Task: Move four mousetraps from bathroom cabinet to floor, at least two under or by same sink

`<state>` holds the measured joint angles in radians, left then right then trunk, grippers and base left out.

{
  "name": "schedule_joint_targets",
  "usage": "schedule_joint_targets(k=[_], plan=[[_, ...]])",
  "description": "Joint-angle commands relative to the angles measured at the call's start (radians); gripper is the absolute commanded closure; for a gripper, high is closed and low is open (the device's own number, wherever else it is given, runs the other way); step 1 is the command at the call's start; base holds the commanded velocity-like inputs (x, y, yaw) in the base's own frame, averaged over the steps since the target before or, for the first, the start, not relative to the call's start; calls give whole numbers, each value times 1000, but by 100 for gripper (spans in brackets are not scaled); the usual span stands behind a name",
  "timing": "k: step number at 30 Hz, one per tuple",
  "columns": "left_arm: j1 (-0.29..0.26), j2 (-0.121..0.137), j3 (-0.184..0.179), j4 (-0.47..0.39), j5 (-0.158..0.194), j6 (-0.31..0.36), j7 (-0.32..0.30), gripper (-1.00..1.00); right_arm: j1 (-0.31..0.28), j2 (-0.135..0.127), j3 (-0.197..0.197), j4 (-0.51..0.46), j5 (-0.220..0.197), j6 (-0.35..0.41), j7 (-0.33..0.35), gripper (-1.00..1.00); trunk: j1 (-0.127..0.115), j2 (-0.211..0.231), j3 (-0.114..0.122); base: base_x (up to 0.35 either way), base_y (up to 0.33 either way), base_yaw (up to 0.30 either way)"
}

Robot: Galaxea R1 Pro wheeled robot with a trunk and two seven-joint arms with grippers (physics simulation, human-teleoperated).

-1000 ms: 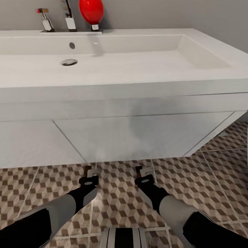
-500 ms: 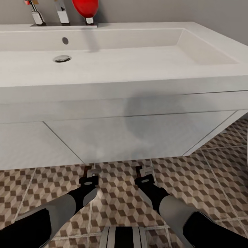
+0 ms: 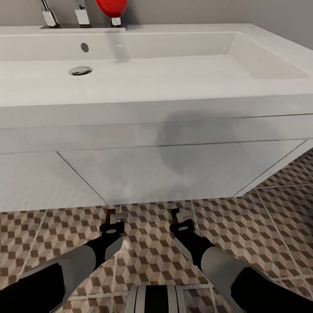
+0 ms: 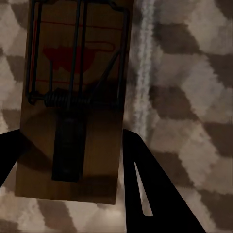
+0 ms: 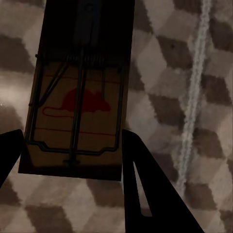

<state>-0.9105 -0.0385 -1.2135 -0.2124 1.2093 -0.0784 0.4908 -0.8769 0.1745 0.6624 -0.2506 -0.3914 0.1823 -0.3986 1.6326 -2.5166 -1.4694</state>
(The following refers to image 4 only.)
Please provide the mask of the mousetrap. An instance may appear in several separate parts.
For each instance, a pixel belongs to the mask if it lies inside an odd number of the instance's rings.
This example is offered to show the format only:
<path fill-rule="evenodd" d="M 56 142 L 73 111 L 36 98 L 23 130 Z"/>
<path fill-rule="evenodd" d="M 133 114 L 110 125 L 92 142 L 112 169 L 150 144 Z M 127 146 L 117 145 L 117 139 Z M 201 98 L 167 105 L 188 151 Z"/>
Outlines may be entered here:
<path fill-rule="evenodd" d="M 134 0 L 30 0 L 15 197 L 116 204 Z"/>

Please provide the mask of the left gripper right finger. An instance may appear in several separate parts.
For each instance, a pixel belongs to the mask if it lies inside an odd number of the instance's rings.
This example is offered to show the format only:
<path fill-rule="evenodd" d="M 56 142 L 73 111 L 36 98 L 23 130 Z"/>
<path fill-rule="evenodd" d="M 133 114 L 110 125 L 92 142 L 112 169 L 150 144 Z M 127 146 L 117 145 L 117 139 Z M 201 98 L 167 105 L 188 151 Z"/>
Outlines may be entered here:
<path fill-rule="evenodd" d="M 127 233 L 206 233 L 142 138 L 122 136 Z M 143 214 L 135 163 L 153 216 Z"/>

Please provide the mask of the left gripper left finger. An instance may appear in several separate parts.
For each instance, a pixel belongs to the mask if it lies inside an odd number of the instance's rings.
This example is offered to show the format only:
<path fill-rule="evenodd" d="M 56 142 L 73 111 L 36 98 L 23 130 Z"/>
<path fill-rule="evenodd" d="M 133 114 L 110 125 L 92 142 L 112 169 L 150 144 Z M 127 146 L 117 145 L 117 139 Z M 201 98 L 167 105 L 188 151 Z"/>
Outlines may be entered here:
<path fill-rule="evenodd" d="M 0 187 L 20 156 L 20 131 L 0 134 Z"/>

